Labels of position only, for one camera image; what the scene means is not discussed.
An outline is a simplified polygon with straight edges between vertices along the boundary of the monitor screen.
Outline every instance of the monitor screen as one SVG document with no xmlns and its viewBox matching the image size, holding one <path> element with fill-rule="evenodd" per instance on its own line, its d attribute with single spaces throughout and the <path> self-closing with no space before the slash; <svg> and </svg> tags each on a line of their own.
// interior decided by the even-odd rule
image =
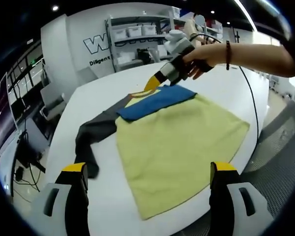
<svg viewBox="0 0 295 236">
<path fill-rule="evenodd" d="M 16 130 L 13 114 L 9 106 L 6 75 L 0 81 L 0 149 L 9 136 Z"/>
</svg>

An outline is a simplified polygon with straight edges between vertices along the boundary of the wall logo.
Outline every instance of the wall logo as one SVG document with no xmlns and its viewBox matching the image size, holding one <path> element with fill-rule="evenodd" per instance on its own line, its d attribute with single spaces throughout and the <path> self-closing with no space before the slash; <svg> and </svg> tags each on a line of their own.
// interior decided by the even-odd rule
<svg viewBox="0 0 295 236">
<path fill-rule="evenodd" d="M 83 42 L 91 54 L 98 53 L 99 50 L 105 51 L 109 49 L 107 33 L 96 35 L 93 39 L 84 39 Z"/>
<path fill-rule="evenodd" d="M 110 56 L 105 57 L 105 58 L 101 58 L 101 59 L 91 60 L 91 61 L 89 62 L 89 65 L 101 64 L 103 61 L 106 61 L 106 60 L 110 60 Z"/>
</svg>

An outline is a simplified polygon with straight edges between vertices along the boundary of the gray sleeve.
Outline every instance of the gray sleeve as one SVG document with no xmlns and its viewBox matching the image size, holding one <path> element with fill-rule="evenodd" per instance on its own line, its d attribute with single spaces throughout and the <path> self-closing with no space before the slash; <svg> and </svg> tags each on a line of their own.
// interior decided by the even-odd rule
<svg viewBox="0 0 295 236">
<path fill-rule="evenodd" d="M 119 117 L 117 111 L 124 108 L 130 100 L 131 95 L 127 95 L 94 119 L 80 126 L 75 139 L 75 163 L 86 162 L 89 178 L 95 178 L 99 171 L 90 145 L 92 143 L 98 143 L 116 132 L 117 127 L 115 121 Z"/>
</svg>

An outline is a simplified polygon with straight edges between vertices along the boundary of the desk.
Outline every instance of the desk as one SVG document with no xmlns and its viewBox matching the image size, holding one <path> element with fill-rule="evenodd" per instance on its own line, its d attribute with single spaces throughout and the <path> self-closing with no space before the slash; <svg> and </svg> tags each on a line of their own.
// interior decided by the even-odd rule
<svg viewBox="0 0 295 236">
<path fill-rule="evenodd" d="M 74 163 L 75 138 L 80 125 L 114 105 L 128 93 L 142 91 L 148 79 L 164 62 L 132 68 L 90 82 L 76 89 L 56 128 L 46 165 L 45 181 L 55 182 L 61 170 Z M 244 69 L 254 92 L 260 130 L 266 116 L 268 80 Z M 241 173 L 249 161 L 257 138 L 251 93 L 242 72 L 216 66 L 196 81 L 181 86 L 200 93 L 250 123 L 250 129 L 232 164 Z M 140 218 L 124 176 L 116 146 L 116 134 L 91 145 L 100 171 L 88 180 L 88 227 L 90 235 L 169 236 L 190 225 L 209 210 L 207 187 L 187 202 L 149 220 Z"/>
</svg>

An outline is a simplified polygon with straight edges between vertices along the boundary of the blue cloth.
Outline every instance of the blue cloth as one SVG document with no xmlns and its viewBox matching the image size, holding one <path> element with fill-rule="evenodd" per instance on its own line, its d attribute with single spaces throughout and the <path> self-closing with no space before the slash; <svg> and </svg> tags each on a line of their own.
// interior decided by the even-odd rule
<svg viewBox="0 0 295 236">
<path fill-rule="evenodd" d="M 160 91 L 129 107 L 120 109 L 117 113 L 126 121 L 135 121 L 150 115 L 162 108 L 193 98 L 196 93 L 179 85 L 164 86 Z"/>
</svg>

